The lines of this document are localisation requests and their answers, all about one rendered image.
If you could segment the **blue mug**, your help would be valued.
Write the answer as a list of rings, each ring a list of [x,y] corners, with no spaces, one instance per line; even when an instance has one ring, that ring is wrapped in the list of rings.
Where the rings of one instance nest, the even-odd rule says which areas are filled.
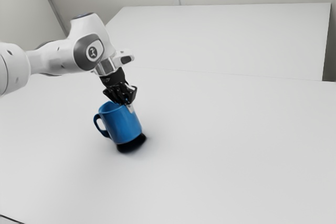
[[[126,105],[108,101],[93,117],[97,130],[117,145],[130,143],[142,134],[141,123],[134,111],[130,113]]]

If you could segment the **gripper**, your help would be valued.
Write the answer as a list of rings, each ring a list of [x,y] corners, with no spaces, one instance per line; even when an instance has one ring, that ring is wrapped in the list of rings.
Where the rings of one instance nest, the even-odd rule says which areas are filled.
[[[122,68],[115,72],[100,77],[102,84],[105,86],[103,94],[113,103],[127,104],[126,107],[130,113],[134,113],[132,102],[135,100],[138,88],[129,85],[125,79],[125,73]]]

